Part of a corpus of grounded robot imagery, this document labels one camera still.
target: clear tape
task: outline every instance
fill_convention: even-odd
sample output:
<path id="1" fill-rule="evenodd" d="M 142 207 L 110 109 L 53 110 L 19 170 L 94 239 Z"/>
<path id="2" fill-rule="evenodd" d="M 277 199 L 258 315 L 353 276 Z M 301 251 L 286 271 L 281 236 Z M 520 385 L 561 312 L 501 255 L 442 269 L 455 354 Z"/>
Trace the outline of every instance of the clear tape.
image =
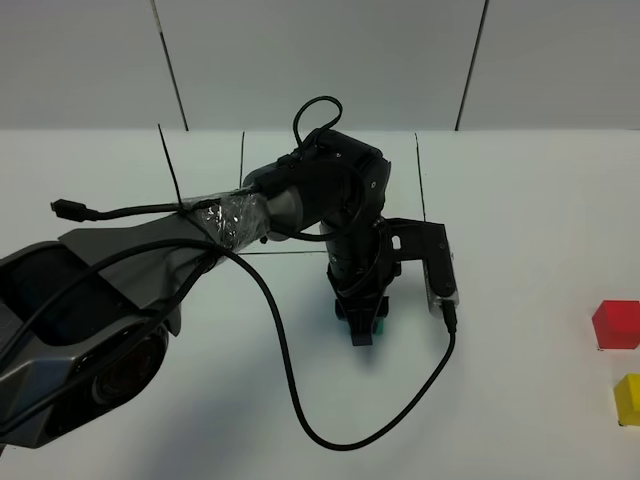
<path id="1" fill-rule="evenodd" d="M 237 252 L 269 232 L 265 197 L 236 190 L 184 200 L 216 243 Z"/>

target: robotic arm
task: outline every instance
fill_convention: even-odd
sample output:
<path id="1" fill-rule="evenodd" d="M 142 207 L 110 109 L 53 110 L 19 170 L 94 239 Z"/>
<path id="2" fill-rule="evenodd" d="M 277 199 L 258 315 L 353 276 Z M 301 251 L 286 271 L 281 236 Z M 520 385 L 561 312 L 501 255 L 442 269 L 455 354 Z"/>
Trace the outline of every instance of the robotic arm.
<path id="1" fill-rule="evenodd" d="M 52 204 L 75 221 L 175 213 L 131 228 L 72 230 L 0 260 L 0 444 L 40 447 L 134 398 L 160 368 L 169 333 L 180 332 L 188 288 L 224 256 L 246 264 L 232 252 L 256 240 L 326 243 L 336 315 L 356 346 L 382 330 L 385 289 L 401 263 L 422 260 L 429 308 L 444 312 L 453 338 L 458 295 L 444 225 L 382 218 L 391 165 L 330 130 L 336 122 L 234 192 L 105 213 Z M 318 222 L 321 235 L 301 233 Z M 292 377 L 286 359 L 285 368 Z"/>

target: white wall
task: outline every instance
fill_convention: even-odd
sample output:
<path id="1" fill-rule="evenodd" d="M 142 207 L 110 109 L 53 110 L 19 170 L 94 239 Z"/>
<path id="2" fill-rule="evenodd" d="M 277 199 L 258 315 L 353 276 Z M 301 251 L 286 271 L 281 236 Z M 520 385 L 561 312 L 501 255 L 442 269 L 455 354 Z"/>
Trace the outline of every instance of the white wall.
<path id="1" fill-rule="evenodd" d="M 195 128 L 289 128 L 306 100 L 334 95 L 341 128 L 451 130 L 483 1 L 157 4 Z"/>
<path id="2" fill-rule="evenodd" d="M 636 0 L 491 0 L 461 128 L 640 128 L 639 19 Z"/>
<path id="3" fill-rule="evenodd" d="M 182 125 L 151 4 L 0 2 L 0 129 Z"/>

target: yellow cube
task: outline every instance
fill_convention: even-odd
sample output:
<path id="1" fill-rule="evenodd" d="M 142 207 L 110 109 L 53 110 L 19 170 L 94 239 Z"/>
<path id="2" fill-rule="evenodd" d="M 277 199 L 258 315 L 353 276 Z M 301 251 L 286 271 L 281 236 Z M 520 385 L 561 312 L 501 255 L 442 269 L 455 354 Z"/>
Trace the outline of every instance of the yellow cube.
<path id="1" fill-rule="evenodd" d="M 640 374 L 629 373 L 613 390 L 620 425 L 640 426 Z"/>

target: red cube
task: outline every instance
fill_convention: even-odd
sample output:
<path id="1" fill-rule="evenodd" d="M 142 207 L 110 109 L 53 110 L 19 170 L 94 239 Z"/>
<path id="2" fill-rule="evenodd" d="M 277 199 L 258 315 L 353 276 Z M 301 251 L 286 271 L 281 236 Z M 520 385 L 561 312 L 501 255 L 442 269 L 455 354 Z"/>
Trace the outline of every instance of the red cube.
<path id="1" fill-rule="evenodd" d="M 605 300 L 593 316 L 602 349 L 632 350 L 640 345 L 640 302 Z"/>

